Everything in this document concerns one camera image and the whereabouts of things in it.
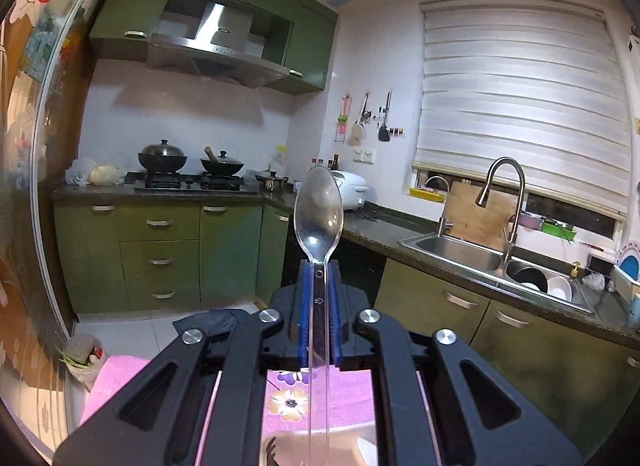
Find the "rice cooker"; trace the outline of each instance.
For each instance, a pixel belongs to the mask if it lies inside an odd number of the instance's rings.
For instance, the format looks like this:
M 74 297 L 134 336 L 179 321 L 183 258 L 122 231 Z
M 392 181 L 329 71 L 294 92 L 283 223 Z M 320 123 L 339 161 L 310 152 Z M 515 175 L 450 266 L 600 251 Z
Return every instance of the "rice cooker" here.
M 331 173 L 340 190 L 342 209 L 357 210 L 361 208 L 364 204 L 364 195 L 369 189 L 367 181 L 360 175 L 347 171 L 333 170 Z

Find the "countertop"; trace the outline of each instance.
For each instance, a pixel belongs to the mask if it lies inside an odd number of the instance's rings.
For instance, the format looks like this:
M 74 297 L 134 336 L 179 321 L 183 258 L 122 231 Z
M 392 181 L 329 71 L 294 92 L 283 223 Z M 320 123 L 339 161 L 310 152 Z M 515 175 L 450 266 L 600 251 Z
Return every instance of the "countertop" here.
M 288 213 L 293 213 L 296 196 L 290 193 L 273 194 L 255 189 L 255 194 L 234 194 L 230 192 L 136 192 L 133 185 L 119 186 L 73 186 L 61 185 L 54 190 L 52 199 L 56 203 L 84 202 L 104 205 L 109 201 L 257 201 L 266 202 Z M 342 236 L 377 251 L 387 258 L 436 276 L 464 289 L 481 294 L 489 299 L 502 302 L 514 308 L 532 313 L 552 322 L 565 325 L 592 336 L 612 341 L 640 350 L 640 335 L 626 325 L 624 305 L 615 293 L 596 292 L 580 284 L 583 295 L 591 303 L 595 313 L 583 313 L 553 300 L 534 294 L 511 293 L 501 289 L 499 284 L 489 285 L 479 279 L 464 274 L 439 259 L 418 253 L 398 244 L 398 240 L 435 231 L 436 223 L 418 219 L 386 208 L 371 205 L 362 213 L 345 213 Z

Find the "white zebra blind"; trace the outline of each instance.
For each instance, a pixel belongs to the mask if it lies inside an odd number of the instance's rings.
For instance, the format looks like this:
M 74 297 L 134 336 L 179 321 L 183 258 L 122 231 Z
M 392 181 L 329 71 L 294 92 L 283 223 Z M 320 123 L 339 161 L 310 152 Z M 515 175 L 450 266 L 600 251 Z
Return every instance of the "white zebra blind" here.
M 478 178 L 509 156 L 530 191 L 624 218 L 630 126 L 604 22 L 495 1 L 425 9 L 414 167 Z M 517 181 L 510 167 L 498 176 Z

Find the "gooseneck faucet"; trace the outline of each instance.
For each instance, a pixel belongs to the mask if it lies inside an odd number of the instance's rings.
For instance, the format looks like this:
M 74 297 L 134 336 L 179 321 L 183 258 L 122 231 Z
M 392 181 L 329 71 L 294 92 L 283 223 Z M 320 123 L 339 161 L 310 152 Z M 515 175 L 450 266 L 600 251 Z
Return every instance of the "gooseneck faucet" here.
M 511 259 L 513 246 L 516 243 L 516 236 L 518 234 L 518 220 L 520 219 L 520 210 L 522 209 L 522 203 L 524 202 L 524 172 L 522 170 L 522 166 L 520 166 L 518 161 L 512 159 L 511 157 L 500 157 L 500 159 L 496 159 L 492 163 L 492 165 L 489 166 L 489 171 L 486 174 L 486 182 L 480 190 L 478 198 L 476 198 L 476 205 L 480 206 L 481 208 L 486 207 L 486 202 L 489 198 L 489 192 L 491 191 L 491 184 L 494 181 L 495 172 L 503 164 L 509 164 L 513 166 L 518 173 L 518 180 L 520 181 L 520 190 L 518 191 L 518 204 L 516 205 L 516 212 L 513 216 L 513 225 L 511 226 L 509 234 L 506 236 L 504 250 L 502 252 L 502 265 L 504 266 L 504 268 L 506 268 L 506 265 Z
M 444 197 L 444 202 L 442 204 L 442 214 L 440 215 L 440 220 L 438 221 L 438 230 L 436 232 L 436 236 L 441 237 L 444 234 L 445 229 L 451 229 L 453 227 L 453 224 L 450 222 L 447 222 L 446 218 L 444 217 L 444 210 L 447 208 L 447 199 L 449 198 L 449 192 L 451 191 L 451 188 L 449 186 L 449 181 L 447 181 L 446 178 L 441 177 L 440 175 L 434 175 L 433 177 L 429 177 L 424 182 L 424 186 L 426 187 L 429 181 L 432 181 L 434 179 L 440 179 L 442 182 L 444 182 L 447 185 L 447 196 Z

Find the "yellow tray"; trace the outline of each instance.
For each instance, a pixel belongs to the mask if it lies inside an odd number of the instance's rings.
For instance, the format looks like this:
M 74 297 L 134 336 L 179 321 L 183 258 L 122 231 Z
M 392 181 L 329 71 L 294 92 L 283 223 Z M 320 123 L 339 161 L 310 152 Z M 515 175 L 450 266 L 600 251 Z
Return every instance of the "yellow tray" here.
M 420 188 L 409 188 L 409 194 L 412 197 L 425 199 L 431 202 L 444 202 L 445 194 L 437 191 L 421 190 Z

